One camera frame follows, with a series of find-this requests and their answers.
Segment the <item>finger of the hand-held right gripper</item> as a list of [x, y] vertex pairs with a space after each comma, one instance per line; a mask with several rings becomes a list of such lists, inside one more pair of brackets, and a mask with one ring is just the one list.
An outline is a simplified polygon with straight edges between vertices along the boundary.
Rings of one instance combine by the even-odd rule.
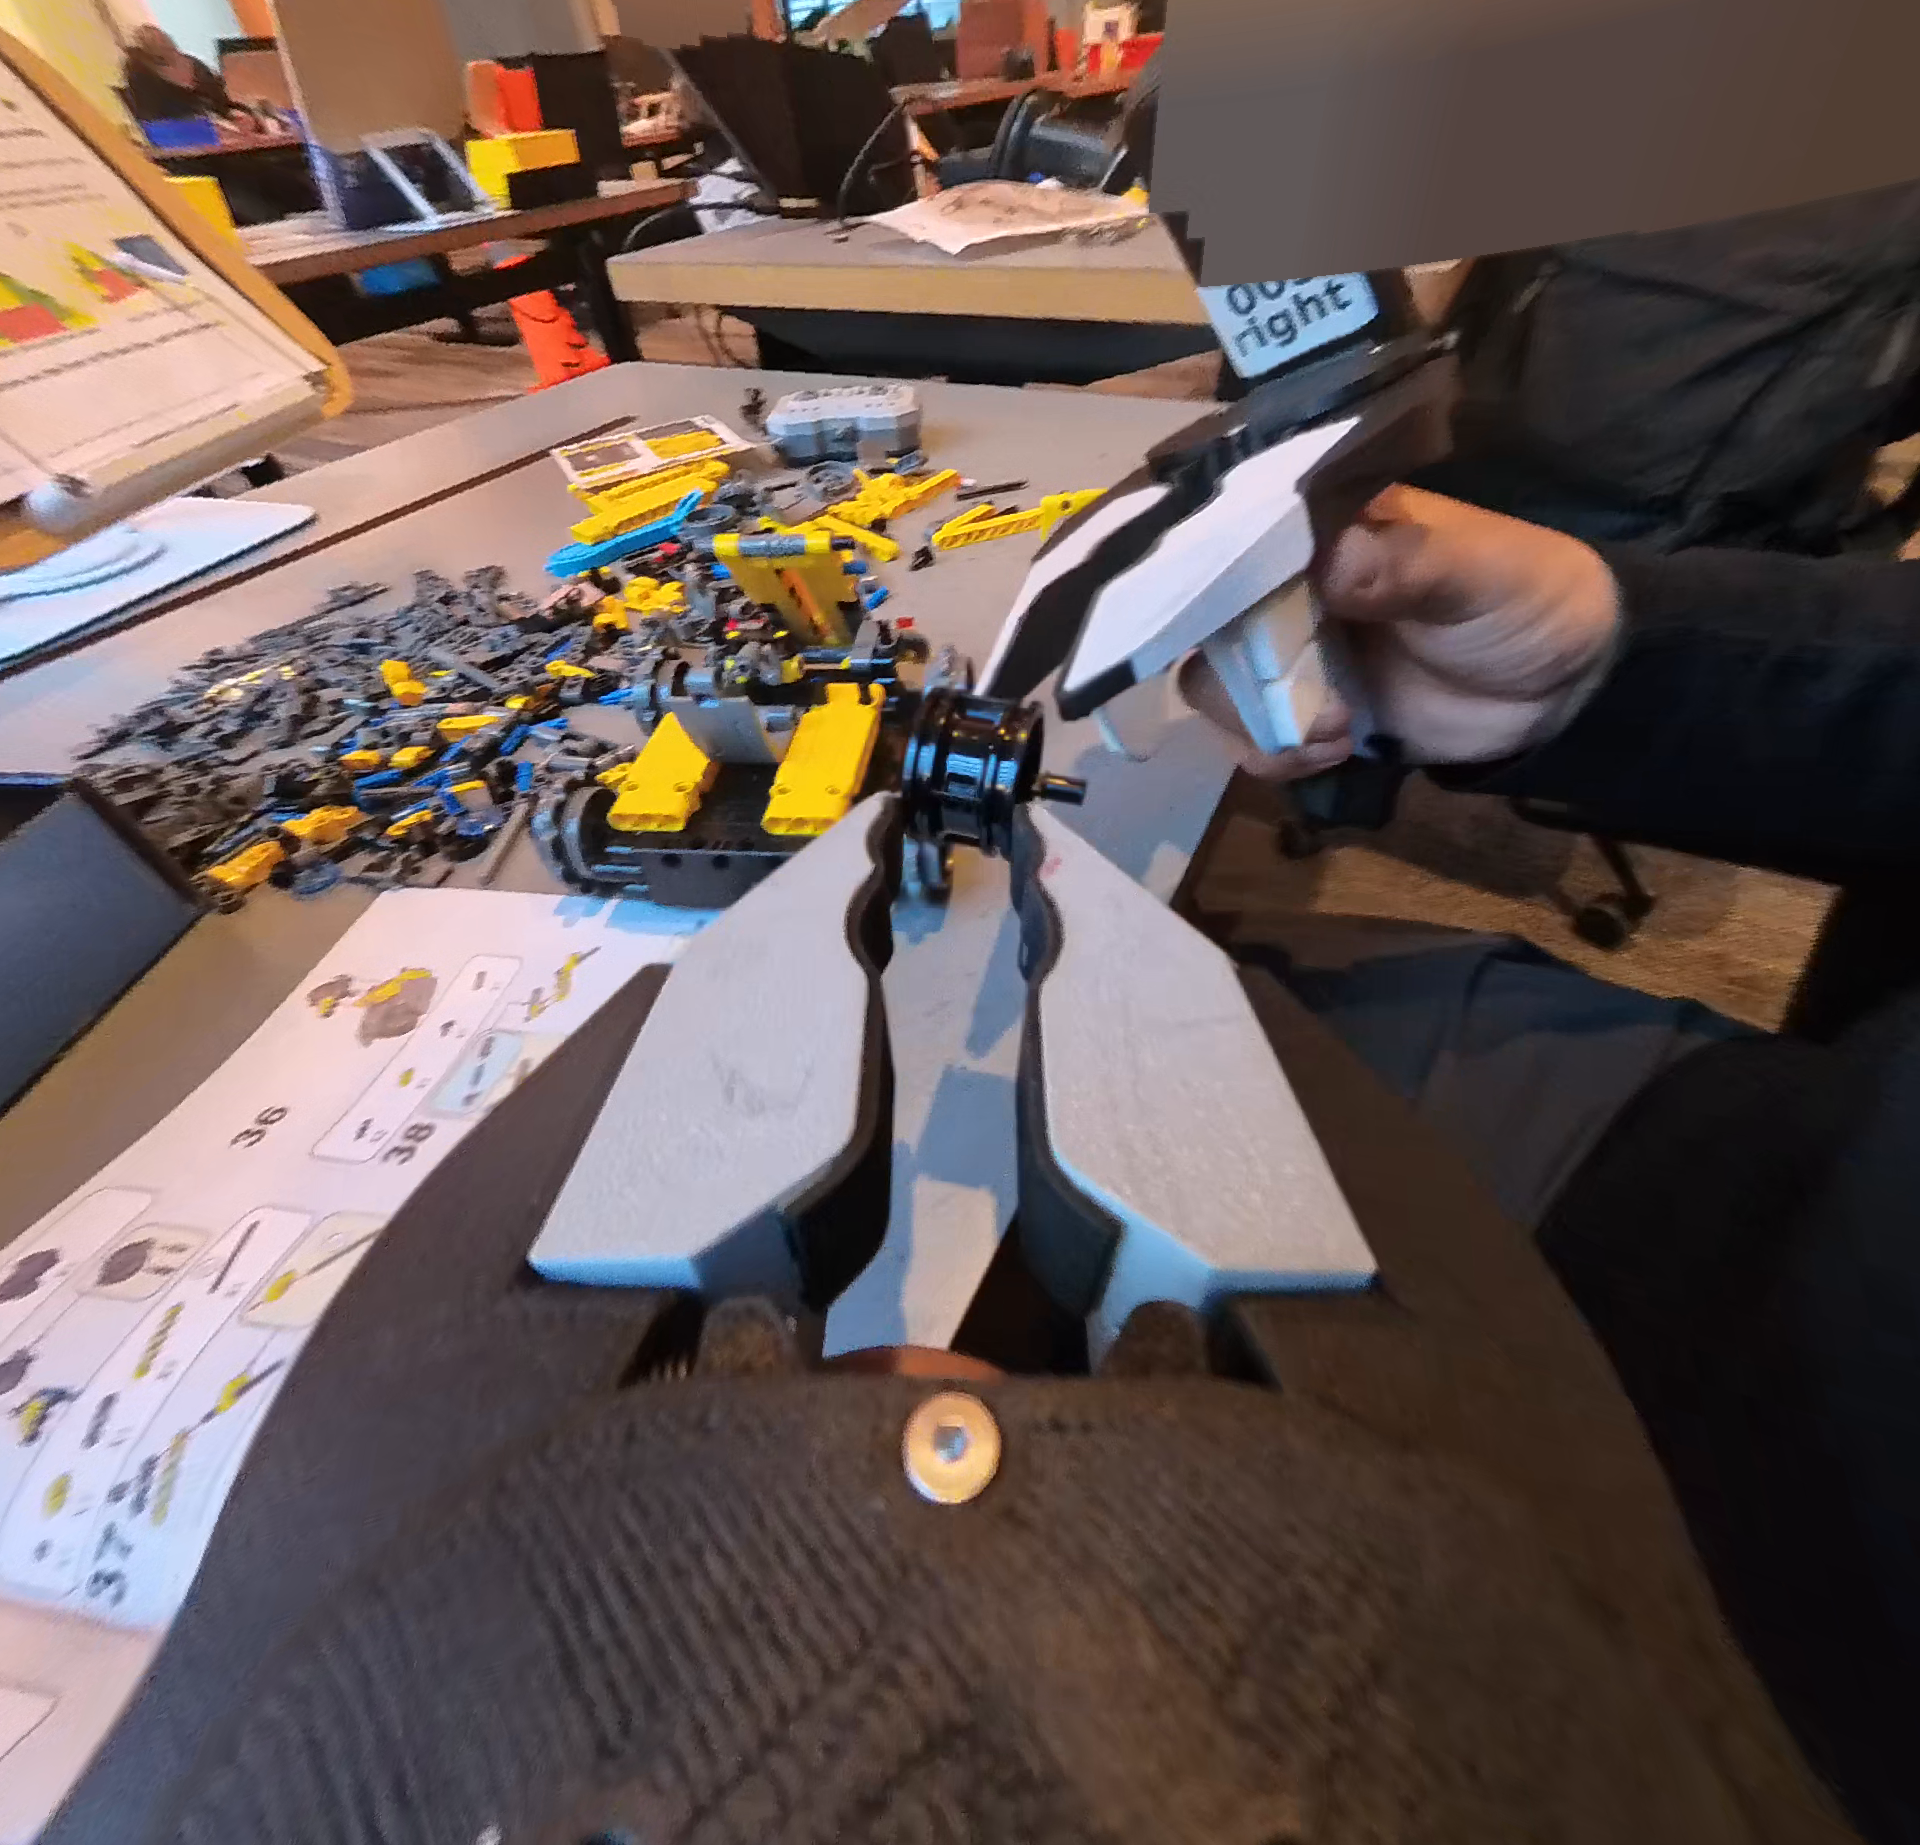
[[[1146, 542], [1163, 533], [1176, 516], [1195, 510], [1225, 470], [1247, 456], [1225, 441], [1167, 451], [1160, 467], [1126, 480], [1099, 495], [1089, 510], [1069, 516], [1043, 545], [1021, 586], [990, 650], [979, 693], [1002, 702], [1024, 702], [1045, 678], [1053, 678], [1056, 686], [1096, 595], [1137, 562]], [[1220, 636], [1231, 634], [1243, 620], [1246, 615], [1229, 631], [1215, 632], [1163, 675], [1170, 675], [1185, 658], [1209, 650]]]
[[1149, 540], [1096, 595], [1054, 686], [1056, 712], [1090, 716], [1295, 583], [1315, 548], [1308, 477], [1356, 427], [1334, 418], [1233, 464], [1195, 510]]

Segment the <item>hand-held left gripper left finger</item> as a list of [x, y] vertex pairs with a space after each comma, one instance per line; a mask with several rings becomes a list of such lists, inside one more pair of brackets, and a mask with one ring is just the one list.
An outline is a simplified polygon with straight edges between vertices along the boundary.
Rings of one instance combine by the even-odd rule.
[[837, 1300], [889, 1226], [900, 799], [877, 796], [678, 957], [558, 1192], [547, 1281]]

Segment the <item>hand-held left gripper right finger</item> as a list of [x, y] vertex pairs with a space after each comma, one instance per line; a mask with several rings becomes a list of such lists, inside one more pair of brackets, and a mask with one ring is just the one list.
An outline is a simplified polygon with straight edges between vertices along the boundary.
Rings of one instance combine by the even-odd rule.
[[1043, 1295], [1118, 1341], [1145, 1306], [1364, 1295], [1356, 1225], [1229, 957], [1050, 808], [1013, 822], [1015, 1226]]

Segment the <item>black wheel rim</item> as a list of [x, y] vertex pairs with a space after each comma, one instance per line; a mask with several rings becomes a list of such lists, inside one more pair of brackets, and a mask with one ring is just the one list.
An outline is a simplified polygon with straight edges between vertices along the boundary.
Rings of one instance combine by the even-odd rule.
[[1081, 806], [1087, 782], [1043, 770], [1043, 712], [958, 686], [920, 696], [900, 764], [903, 885], [943, 904], [958, 846], [1009, 862], [1021, 812]]

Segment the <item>yellow black brick vehicle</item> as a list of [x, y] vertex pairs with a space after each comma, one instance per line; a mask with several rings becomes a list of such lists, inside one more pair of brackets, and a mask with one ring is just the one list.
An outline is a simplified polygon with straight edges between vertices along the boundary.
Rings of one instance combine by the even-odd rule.
[[637, 723], [630, 749], [544, 767], [532, 829], [572, 895], [724, 911], [899, 772], [930, 646], [886, 615], [879, 559], [795, 533], [733, 547], [564, 582], [615, 666], [558, 682]]

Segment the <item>grey desk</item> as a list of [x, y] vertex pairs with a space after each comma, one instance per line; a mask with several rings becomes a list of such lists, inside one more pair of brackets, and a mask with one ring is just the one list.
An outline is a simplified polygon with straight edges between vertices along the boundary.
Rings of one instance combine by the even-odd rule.
[[[678, 418], [736, 427], [749, 388], [767, 400], [840, 383], [720, 366], [619, 364], [552, 393], [493, 404], [437, 424], [408, 418], [414, 435], [322, 466], [262, 502], [316, 509], [310, 531], [271, 548], [238, 577], [162, 603], [159, 615], [6, 675], [4, 772], [68, 772], [114, 718], [162, 693], [192, 660], [306, 615], [335, 586], [411, 590], [434, 568], [457, 580], [499, 566], [515, 586], [548, 586], [542, 562], [582, 516], [548, 452]], [[1204, 401], [1096, 391], [918, 386], [929, 458], [979, 485], [1022, 478], [1026, 488], [1105, 488], [1143, 455], [1213, 408]], [[1040, 540], [996, 540], [899, 586], [889, 612], [916, 618], [932, 647], [949, 644], [987, 682], [990, 647]], [[1045, 764], [1087, 777], [1089, 799], [1063, 810], [1081, 836], [1160, 899], [1188, 877], [1231, 781], [1213, 732], [1173, 707], [1170, 735], [1145, 764], [1117, 760], [1089, 723], [1060, 724], [1050, 700]], [[825, 1350], [894, 1341], [946, 1341], [984, 1281], [1013, 1210], [1013, 1096], [1022, 1010], [1018, 923], [1006, 866], [957, 858], [946, 907], [899, 907], [900, 948], [883, 988], [899, 1065], [894, 1195], [877, 1258], [839, 1302]], [[57, 1210], [200, 1088], [297, 991], [335, 946], [366, 892], [342, 888], [294, 903], [276, 892], [238, 915], [197, 923], [144, 982], [4, 1115], [4, 1233]], [[126, 1725], [80, 1782], [75, 1803], [46, 1842], [147, 1842], [167, 1814], [205, 1716], [180, 1700], [200, 1651], [170, 1636], [153, 1690], [136, 1695]]]

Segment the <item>person's right hand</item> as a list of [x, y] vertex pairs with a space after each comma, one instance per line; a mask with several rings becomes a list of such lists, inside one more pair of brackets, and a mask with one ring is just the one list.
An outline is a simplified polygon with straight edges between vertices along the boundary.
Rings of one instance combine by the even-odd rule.
[[1349, 655], [1300, 746], [1261, 752], [1203, 658], [1179, 673], [1259, 778], [1306, 781], [1356, 755], [1362, 730], [1417, 765], [1480, 765], [1553, 738], [1610, 668], [1622, 595], [1607, 562], [1557, 530], [1394, 487], [1326, 542], [1308, 582]]

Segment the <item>dark backpack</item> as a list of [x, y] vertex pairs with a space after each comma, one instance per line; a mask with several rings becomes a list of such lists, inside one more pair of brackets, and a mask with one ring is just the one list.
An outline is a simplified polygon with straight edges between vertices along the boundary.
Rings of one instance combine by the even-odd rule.
[[1917, 438], [1918, 186], [1471, 265], [1453, 451], [1417, 488], [1592, 545], [1894, 554]]

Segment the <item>person's grey pants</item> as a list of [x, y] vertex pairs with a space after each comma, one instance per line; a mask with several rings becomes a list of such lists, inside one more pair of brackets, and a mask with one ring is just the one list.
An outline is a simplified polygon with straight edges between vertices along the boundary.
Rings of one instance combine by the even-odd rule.
[[1276, 915], [1223, 943], [1452, 1139], [1529, 1230], [1658, 1073], [1760, 1036], [1711, 1005], [1624, 988], [1502, 932]]

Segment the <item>grey battery box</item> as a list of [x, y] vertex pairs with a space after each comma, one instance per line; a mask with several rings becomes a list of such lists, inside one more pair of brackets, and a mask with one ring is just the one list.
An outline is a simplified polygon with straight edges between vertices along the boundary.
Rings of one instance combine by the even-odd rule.
[[784, 393], [766, 409], [766, 439], [789, 466], [856, 464], [922, 451], [924, 415], [914, 386], [868, 378]]

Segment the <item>paper sheets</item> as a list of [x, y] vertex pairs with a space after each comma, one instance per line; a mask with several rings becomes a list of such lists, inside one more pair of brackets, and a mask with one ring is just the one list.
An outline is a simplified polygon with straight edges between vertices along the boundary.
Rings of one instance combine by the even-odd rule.
[[859, 225], [948, 258], [967, 258], [1063, 241], [1118, 241], [1152, 220], [1152, 208], [1133, 194], [1108, 196], [1054, 181], [979, 181], [871, 215]]

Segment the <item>grey background table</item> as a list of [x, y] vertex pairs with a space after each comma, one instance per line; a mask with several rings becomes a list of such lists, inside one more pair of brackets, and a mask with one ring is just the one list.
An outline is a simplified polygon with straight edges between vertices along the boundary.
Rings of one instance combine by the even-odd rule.
[[987, 386], [1084, 386], [1220, 348], [1182, 252], [1120, 237], [951, 256], [883, 225], [769, 220], [619, 253], [625, 305], [744, 321], [763, 368]]

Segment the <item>sticker sheet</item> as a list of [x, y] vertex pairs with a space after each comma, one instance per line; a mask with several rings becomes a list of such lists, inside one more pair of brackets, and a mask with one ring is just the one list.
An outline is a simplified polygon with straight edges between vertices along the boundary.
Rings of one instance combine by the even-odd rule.
[[552, 451], [569, 488], [597, 493], [685, 466], [730, 461], [756, 451], [720, 418], [669, 418], [647, 427], [619, 427]]

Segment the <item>blue brick piece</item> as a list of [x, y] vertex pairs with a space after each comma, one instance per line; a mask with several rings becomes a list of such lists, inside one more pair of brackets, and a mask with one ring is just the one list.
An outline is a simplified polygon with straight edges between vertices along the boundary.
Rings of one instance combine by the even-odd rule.
[[556, 582], [577, 582], [663, 542], [676, 542], [690, 515], [706, 502], [707, 488], [690, 488], [672, 502], [657, 497], [639, 510], [582, 521], [575, 527], [575, 538], [548, 555], [544, 572]]

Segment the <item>black folding panels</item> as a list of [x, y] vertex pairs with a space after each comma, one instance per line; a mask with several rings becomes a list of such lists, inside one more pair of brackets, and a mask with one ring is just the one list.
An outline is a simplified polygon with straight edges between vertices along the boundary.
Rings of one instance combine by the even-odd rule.
[[777, 199], [859, 220], [918, 198], [905, 110], [868, 59], [753, 34], [707, 37], [672, 59]]

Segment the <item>instruction booklet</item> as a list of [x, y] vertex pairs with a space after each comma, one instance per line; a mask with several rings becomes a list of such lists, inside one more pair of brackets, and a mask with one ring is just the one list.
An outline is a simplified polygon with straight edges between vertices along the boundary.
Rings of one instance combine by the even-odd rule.
[[180, 1609], [291, 1367], [454, 1148], [706, 915], [393, 892], [4, 1248], [4, 1605]]

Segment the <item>pile of dark brick pieces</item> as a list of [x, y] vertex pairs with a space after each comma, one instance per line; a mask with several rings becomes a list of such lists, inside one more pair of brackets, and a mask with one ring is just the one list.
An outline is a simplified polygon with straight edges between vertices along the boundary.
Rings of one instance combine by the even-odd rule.
[[621, 693], [618, 577], [501, 568], [331, 590], [204, 651], [81, 746], [75, 777], [223, 915], [264, 895], [436, 888], [504, 860], [607, 764], [572, 716]]

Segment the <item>dark cardboard box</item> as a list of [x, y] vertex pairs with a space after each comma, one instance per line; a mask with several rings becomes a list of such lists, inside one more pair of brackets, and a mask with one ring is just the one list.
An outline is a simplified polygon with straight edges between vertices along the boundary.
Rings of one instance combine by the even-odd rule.
[[3, 1107], [204, 918], [192, 880], [81, 778], [3, 778]]

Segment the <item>yellow box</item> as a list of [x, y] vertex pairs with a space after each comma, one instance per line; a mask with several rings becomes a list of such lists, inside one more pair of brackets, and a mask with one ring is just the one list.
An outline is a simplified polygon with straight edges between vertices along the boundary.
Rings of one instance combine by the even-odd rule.
[[522, 175], [572, 169], [582, 164], [572, 128], [534, 128], [466, 139], [467, 177], [495, 206], [511, 208], [511, 181]]

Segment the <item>wooden background table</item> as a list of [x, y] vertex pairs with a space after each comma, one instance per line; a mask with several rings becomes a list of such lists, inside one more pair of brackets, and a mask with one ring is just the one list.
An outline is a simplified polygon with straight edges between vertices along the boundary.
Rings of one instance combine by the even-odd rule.
[[[253, 265], [331, 345], [346, 348], [572, 286], [613, 362], [639, 361], [609, 262], [628, 231], [681, 206], [690, 182], [628, 182], [535, 210], [464, 215], [434, 225], [346, 230], [320, 213], [242, 227]], [[398, 293], [358, 293], [354, 277], [414, 262], [444, 265], [436, 283]]]

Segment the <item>small tablet display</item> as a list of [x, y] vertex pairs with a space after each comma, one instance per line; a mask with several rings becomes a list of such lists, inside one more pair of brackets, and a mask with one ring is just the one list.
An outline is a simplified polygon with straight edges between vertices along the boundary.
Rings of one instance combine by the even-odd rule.
[[421, 230], [499, 213], [464, 154], [432, 128], [370, 134], [360, 142], [360, 152], [382, 186], [376, 225]]

